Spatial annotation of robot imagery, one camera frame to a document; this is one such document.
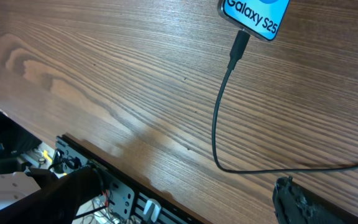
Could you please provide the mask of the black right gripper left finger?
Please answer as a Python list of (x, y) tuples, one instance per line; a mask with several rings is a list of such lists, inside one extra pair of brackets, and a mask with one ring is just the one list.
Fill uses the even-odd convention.
[(71, 223), (79, 207), (101, 192), (101, 175), (85, 167), (0, 210), (0, 223)]

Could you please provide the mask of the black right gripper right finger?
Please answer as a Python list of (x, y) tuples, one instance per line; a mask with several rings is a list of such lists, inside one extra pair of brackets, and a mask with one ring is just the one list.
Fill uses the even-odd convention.
[(277, 179), (272, 196), (279, 224), (358, 224), (358, 217), (298, 185)]

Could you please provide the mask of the blue screen smartphone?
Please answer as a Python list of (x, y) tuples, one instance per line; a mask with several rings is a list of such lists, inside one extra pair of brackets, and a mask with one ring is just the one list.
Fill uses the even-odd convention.
[(220, 0), (219, 15), (250, 35), (273, 41), (290, 0)]

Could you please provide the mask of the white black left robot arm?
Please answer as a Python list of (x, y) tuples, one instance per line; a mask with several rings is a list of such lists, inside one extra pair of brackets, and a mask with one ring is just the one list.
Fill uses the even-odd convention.
[(29, 156), (41, 144), (40, 139), (0, 112), (0, 210), (58, 179), (42, 167), (42, 156)]

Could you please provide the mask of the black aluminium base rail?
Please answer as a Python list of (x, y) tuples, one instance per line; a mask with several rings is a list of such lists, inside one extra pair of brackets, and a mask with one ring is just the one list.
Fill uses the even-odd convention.
[(83, 167), (94, 167), (103, 178), (104, 195), (101, 205), (107, 204), (106, 215), (118, 223), (201, 223), (180, 207), (170, 203), (153, 190), (142, 185), (67, 135), (58, 136), (53, 163), (59, 173), (70, 174)]

